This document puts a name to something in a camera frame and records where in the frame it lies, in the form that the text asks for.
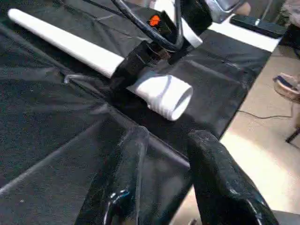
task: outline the orange label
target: orange label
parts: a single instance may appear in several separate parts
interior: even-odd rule
[[[151,27],[158,25],[159,22],[160,22],[160,18],[158,15],[152,16],[152,18],[149,20],[149,24]]]

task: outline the floor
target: floor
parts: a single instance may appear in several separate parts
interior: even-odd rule
[[[272,78],[280,72],[297,75],[299,71],[300,60],[292,49],[279,46],[257,78],[241,110],[260,117],[291,115],[291,111],[295,115],[299,106],[292,107],[274,91]],[[221,142],[273,210],[300,214],[300,136],[293,145],[285,142],[294,131],[293,120],[262,120],[239,112]],[[191,189],[172,225],[187,225],[193,218],[199,218],[199,212]]]

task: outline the black tarp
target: black tarp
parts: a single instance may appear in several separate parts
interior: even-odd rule
[[[116,10],[109,0],[95,2]],[[150,133],[140,217],[143,224],[166,224],[191,186],[188,133],[208,130],[220,138],[270,52],[208,30],[204,44],[176,65],[153,68],[195,90],[183,116],[170,122],[129,92],[112,98],[105,77],[6,16],[18,8],[121,56],[146,39],[108,10],[81,0],[64,3],[0,3],[0,223],[74,223],[107,156],[117,154],[124,134],[144,126]],[[144,20],[154,13],[131,7]]]

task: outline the black power cord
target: black power cord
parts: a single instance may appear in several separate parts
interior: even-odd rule
[[[176,30],[177,30],[177,37],[176,43],[172,43],[168,41],[166,38],[161,36],[157,31],[155,31],[151,26],[144,23],[140,18],[138,18],[133,11],[124,3],[123,0],[111,0],[115,6],[127,17],[129,20],[132,21],[134,25],[136,25],[144,34],[150,37],[154,42],[159,44],[164,49],[177,52],[182,48],[184,39],[183,39],[183,30],[182,30],[182,23],[181,23],[181,6],[180,0],[175,0],[175,20],[176,20]]]
[[[261,119],[261,120],[272,119],[272,118],[292,118],[292,116],[284,116],[284,115],[274,115],[274,116],[260,117],[260,116],[254,115],[254,114],[252,114],[252,113],[243,111],[243,110],[238,110],[238,112],[240,112],[240,113],[245,113],[245,114],[247,114],[247,115],[253,116],[253,117],[255,117],[255,118],[257,118],[257,119]]]

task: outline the white pvc pipe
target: white pvc pipe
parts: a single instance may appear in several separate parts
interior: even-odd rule
[[[18,9],[10,9],[8,17],[108,78],[112,77],[124,60],[121,56]],[[151,110],[172,121],[183,114],[193,94],[193,88],[188,83],[171,75],[153,72],[144,74],[128,89],[144,99]]]

